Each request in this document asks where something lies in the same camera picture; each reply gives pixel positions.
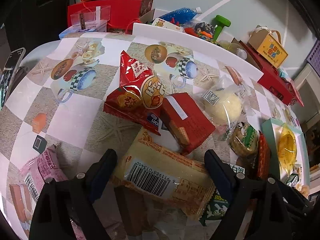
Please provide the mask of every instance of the plastic bottle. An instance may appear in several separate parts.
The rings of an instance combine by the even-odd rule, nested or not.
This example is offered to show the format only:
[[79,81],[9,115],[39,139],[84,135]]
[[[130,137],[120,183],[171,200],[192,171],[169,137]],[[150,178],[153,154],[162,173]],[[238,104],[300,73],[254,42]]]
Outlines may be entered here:
[[247,58],[247,52],[244,50],[244,48],[240,44],[236,43],[230,43],[227,41],[219,41],[218,42],[224,49],[227,51],[232,52],[233,54],[236,54],[238,57],[242,59]]
[[186,22],[191,21],[194,16],[201,13],[202,11],[200,7],[196,7],[195,10],[192,10],[190,8],[180,8],[178,10],[162,15],[159,18],[168,22],[170,22],[172,18],[174,18],[174,23],[179,22],[179,24],[185,24]]

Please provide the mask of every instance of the qr code sticker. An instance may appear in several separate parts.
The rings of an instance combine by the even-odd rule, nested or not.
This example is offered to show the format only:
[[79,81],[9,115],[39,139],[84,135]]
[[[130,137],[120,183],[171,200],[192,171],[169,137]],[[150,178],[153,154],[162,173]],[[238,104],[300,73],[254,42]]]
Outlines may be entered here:
[[204,98],[204,100],[208,101],[213,106],[220,100],[217,94],[213,92],[211,89],[208,90],[202,97]]

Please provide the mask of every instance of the green dumbbell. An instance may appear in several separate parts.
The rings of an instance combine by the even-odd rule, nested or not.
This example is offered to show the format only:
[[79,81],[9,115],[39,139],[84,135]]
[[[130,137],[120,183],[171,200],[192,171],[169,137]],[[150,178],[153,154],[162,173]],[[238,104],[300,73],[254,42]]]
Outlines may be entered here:
[[213,40],[216,41],[217,38],[219,37],[220,33],[222,32],[222,29],[224,26],[230,27],[231,22],[226,19],[225,17],[222,17],[221,15],[217,15],[213,20],[212,20],[212,25],[217,27],[214,30],[214,35],[213,35]]

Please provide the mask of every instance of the barcode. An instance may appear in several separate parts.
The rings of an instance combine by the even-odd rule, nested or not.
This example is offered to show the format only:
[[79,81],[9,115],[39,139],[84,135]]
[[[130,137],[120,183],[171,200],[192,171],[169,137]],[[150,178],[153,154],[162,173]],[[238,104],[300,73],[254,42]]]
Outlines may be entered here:
[[208,90],[202,97],[213,106],[220,100],[217,94],[211,89]]
[[38,201],[38,198],[39,198],[39,193],[38,191],[36,190],[36,187],[35,185],[33,184],[33,180],[32,180],[32,177],[30,174],[28,174],[28,176],[25,178],[24,180],[27,184],[27,187],[31,193],[31,196],[33,198],[33,200],[37,203]]
[[133,182],[142,190],[161,197],[171,180],[159,172],[154,173],[152,169],[140,168],[138,167],[139,164],[139,162],[136,162],[133,165],[127,180]]

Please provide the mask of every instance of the triangular red snack package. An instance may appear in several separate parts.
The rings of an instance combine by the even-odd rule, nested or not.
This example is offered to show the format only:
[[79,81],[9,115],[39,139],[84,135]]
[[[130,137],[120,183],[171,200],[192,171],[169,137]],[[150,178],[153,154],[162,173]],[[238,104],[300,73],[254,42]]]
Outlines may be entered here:
[[119,88],[107,96],[103,111],[158,132],[165,88],[152,69],[122,51]]

